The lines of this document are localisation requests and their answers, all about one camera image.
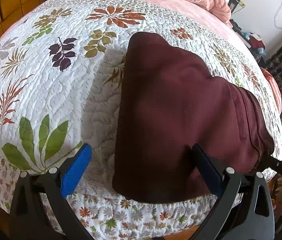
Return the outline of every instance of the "white cord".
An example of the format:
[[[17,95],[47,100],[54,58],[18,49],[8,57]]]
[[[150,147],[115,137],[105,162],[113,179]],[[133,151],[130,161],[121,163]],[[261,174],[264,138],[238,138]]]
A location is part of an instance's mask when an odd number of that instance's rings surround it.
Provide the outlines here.
[[[276,13],[275,13],[275,15],[274,15],[274,26],[275,26],[276,28],[278,28],[278,29],[282,29],[282,27],[278,27],[278,26],[277,26],[277,22],[276,22],[276,17],[277,17],[277,15],[279,14],[279,12],[280,12],[281,9],[282,9],[282,3],[281,3],[281,5],[279,6],[279,8],[277,9],[277,11],[276,11]]]

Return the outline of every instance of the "metal screw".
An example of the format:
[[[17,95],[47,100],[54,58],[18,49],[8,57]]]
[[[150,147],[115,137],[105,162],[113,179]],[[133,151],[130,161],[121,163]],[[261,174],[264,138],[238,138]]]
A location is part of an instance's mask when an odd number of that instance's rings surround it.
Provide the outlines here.
[[[54,173],[56,173],[57,171],[58,171],[58,168],[57,168],[57,167],[52,167],[52,168],[49,169],[49,173],[50,173],[50,174],[54,174]]]
[[[226,168],[226,172],[227,172],[228,174],[234,174],[235,170],[234,170],[232,167],[227,167],[227,168]]]
[[[22,171],[21,173],[20,173],[20,177],[21,178],[25,178],[26,176],[27,176],[27,172],[26,171]]]
[[[258,176],[260,179],[263,178],[263,174],[261,172],[259,172],[259,171],[256,173],[256,176]]]

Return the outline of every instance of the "blue gripper pad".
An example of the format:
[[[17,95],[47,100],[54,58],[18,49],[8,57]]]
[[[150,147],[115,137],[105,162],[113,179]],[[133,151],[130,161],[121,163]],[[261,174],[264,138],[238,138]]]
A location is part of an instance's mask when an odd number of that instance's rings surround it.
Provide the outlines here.
[[[88,144],[84,144],[73,157],[75,160],[61,179],[61,195],[63,198],[73,194],[84,171],[90,163],[91,157],[92,148]]]

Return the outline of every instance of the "bed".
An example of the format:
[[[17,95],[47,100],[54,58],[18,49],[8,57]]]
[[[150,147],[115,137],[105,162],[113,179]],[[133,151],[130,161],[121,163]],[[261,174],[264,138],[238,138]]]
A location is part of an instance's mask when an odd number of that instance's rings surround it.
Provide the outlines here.
[[[67,201],[95,239],[174,234],[207,216],[214,195],[148,204],[111,187],[124,58],[138,31],[158,33],[196,53],[213,76],[251,91],[274,139],[273,156],[282,160],[282,125],[271,87],[226,22],[187,0],[48,0],[0,39],[0,207],[6,212],[20,171],[59,167],[86,142],[92,160]],[[264,175],[270,180],[275,172]],[[61,232],[47,197],[41,198]]]

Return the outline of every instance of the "bedspread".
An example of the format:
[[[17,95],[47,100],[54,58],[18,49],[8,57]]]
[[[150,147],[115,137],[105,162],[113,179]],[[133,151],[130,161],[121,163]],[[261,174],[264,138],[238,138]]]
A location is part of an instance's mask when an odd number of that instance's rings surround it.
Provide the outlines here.
[[[67,200],[95,239],[151,238],[203,221],[213,195],[147,204],[111,187],[125,53],[138,31],[158,33],[196,53],[213,76],[251,91],[274,139],[273,156],[282,160],[282,126],[271,88],[249,55],[185,15],[148,2],[49,0],[0,39],[1,208],[9,212],[20,170],[36,174],[59,167],[86,142],[92,160]],[[271,179],[275,172],[264,174]],[[60,231],[44,194],[42,200]]]

